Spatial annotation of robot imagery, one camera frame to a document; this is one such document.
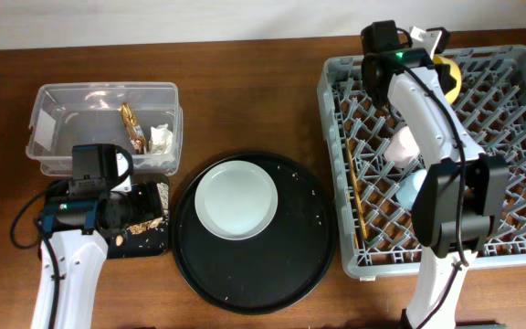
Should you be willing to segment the blue cup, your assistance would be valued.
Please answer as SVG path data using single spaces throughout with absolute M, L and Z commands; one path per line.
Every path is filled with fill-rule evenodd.
M 420 169 L 400 182 L 399 189 L 395 193 L 395 198 L 402 207 L 409 210 L 412 209 L 417 194 L 426 179 L 426 175 L 427 170 Z

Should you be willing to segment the pink cup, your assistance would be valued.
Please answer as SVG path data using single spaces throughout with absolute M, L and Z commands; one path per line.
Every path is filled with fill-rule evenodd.
M 400 169 L 408 167 L 419 155 L 419 146 L 408 126 L 394 134 L 384 151 L 384 159 Z

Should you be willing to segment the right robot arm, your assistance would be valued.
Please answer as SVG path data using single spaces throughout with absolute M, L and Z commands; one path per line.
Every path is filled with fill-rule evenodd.
M 456 327 L 463 282 L 499 228 L 510 175 L 504 157 L 487 154 L 451 107 L 461 76 L 440 56 L 449 38 L 443 27 L 406 31 L 393 20 L 361 32 L 363 88 L 373 105 L 400 111 L 426 166 L 411 210 L 422 252 L 403 328 Z

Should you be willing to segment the clear plastic bin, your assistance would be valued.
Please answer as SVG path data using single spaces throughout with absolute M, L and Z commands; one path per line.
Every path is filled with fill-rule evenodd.
M 152 128 L 171 132 L 166 154 L 136 154 L 120 107 L 128 104 L 146 138 Z M 75 145 L 110 143 L 132 154 L 137 173 L 174 175 L 181 162 L 184 116 L 172 82 L 81 82 L 46 84 L 38 90 L 28 128 L 26 156 L 44 175 L 72 174 Z

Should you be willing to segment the grey dishwasher rack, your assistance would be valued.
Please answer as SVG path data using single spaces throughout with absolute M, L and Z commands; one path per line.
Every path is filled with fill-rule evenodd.
M 456 48 L 445 57 L 458 64 L 462 86 L 454 110 L 470 136 L 510 167 L 499 229 L 476 260 L 475 269 L 526 266 L 526 47 Z M 363 91 L 358 56 L 327 59 L 317 86 L 323 137 L 327 143 L 339 225 L 342 268 L 351 278 L 417 273 L 421 248 L 409 211 L 395 199 L 400 182 L 424 168 L 415 159 L 404 169 L 384 159 L 393 135 L 403 127 L 400 113 L 377 108 Z M 353 245 L 345 138 L 363 203 L 368 238 L 354 212 L 359 249 Z

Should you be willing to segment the food scraps pile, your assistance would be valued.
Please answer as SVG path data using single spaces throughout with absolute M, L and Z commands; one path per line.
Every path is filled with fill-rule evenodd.
M 145 182 L 134 186 L 133 217 L 114 238 L 117 248 L 166 249 L 170 187 L 165 182 Z

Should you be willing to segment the grey plate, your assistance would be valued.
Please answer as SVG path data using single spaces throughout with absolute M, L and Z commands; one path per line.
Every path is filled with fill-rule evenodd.
M 250 239 L 271 223 L 279 205 L 276 185 L 262 167 L 242 160 L 208 169 L 195 190 L 195 212 L 214 236 Z

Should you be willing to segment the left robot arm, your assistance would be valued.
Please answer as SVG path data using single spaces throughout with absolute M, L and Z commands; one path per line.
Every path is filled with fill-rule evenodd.
M 42 268 L 32 327 L 90 327 L 106 260 L 167 251 L 169 187 L 165 175 L 135 173 L 118 145 L 73 147 L 70 178 L 49 187 L 35 221 Z

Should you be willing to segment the yellow bowl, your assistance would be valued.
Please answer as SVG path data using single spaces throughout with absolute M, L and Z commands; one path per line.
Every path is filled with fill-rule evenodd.
M 462 76 L 458 64 L 452 59 L 435 55 L 433 58 L 438 81 L 449 104 L 454 103 L 461 90 Z

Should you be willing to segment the gold snack wrapper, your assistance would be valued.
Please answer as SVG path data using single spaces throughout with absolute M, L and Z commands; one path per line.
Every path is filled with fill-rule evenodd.
M 145 154 L 147 150 L 147 140 L 137 116 L 128 103 L 124 102 L 121 105 L 120 114 L 135 153 Z

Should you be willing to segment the wooden chopstick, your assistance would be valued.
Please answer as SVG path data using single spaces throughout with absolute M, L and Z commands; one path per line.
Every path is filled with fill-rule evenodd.
M 355 224 L 355 217 L 354 212 L 356 211 L 356 203 L 355 203 L 355 178 L 353 178 L 353 168 L 352 168 L 352 156 L 350 154 L 349 144 L 345 141 L 344 143 L 344 159 L 346 160 L 347 165 L 347 173 L 348 173 L 348 180 L 349 180 L 349 195 L 348 195 L 348 203 L 351 208 L 351 222 L 352 222 L 352 233 L 353 233 L 353 245 L 356 250 L 359 249 L 359 236 L 358 236 L 358 229 Z
M 367 240 L 368 234 L 367 234 L 367 229 L 366 229 L 365 221 L 364 221 L 364 217 L 363 217 L 363 203 L 362 203 L 361 198 L 360 198 L 360 192 L 361 191 L 360 191 L 360 187 L 358 185 L 358 180 L 357 180 L 357 176 L 356 176 L 355 163 L 354 163 L 353 158 L 352 158 L 352 151 L 351 151 L 351 147 L 350 147 L 350 140 L 347 139 L 347 138 L 345 138 L 345 145 L 346 145 L 347 156 L 348 156 L 348 160 L 349 160 L 350 174 L 351 174 L 351 178 L 352 178 L 352 187 L 353 187 L 354 201 L 355 201 L 356 208 L 357 208 L 357 213 L 358 213 L 359 228 L 360 228 L 363 240 Z

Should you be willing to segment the large white napkin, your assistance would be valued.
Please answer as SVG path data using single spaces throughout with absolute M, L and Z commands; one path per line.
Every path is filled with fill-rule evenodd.
M 162 124 L 151 127 L 149 150 L 151 154 L 169 154 L 173 147 L 174 134 L 169 125 Z

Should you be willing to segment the black rectangular tray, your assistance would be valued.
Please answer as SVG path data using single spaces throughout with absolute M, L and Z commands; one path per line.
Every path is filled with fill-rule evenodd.
M 135 174 L 97 197 L 76 198 L 61 187 L 47 194 L 39 223 L 49 238 L 68 230 L 100 234 L 110 259 L 158 256 L 168 248 L 169 192 L 162 174 Z

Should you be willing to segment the round black serving tray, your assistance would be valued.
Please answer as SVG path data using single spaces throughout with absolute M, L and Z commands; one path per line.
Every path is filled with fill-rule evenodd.
M 288 157 L 241 152 L 209 167 L 232 160 L 260 166 L 276 184 L 279 206 L 270 225 L 239 241 L 208 232 L 194 206 L 201 171 L 175 207 L 172 253 L 187 284 L 207 302 L 234 313 L 273 313 L 308 295 L 329 269 L 338 242 L 335 211 L 321 181 Z

